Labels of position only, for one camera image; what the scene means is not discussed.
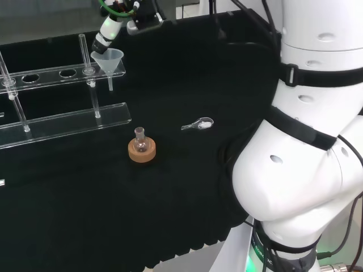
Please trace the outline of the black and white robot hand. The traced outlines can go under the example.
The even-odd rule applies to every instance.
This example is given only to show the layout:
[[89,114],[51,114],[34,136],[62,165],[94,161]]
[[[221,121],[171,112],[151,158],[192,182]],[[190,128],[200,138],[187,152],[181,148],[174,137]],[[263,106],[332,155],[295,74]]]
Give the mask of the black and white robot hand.
[[105,18],[92,43],[92,50],[103,54],[125,27],[134,36],[160,27],[167,19],[157,1],[99,1]]

